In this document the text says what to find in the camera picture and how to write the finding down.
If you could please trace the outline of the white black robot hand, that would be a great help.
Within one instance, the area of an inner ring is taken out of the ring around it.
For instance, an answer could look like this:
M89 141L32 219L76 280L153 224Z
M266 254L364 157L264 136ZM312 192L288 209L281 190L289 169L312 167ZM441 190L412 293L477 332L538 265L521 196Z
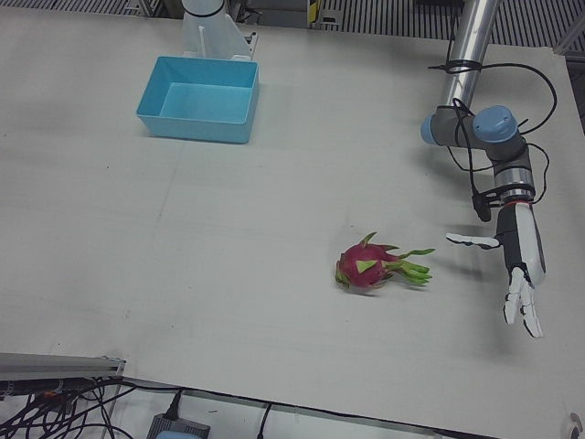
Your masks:
M528 334L542 338L544 331L537 316L535 291L545 277L546 264L532 205L527 202L504 205L498 212L493 237L448 233L446 239L483 250L503 249L508 273L508 293L503 308L505 321L512 325L517 316L522 316Z

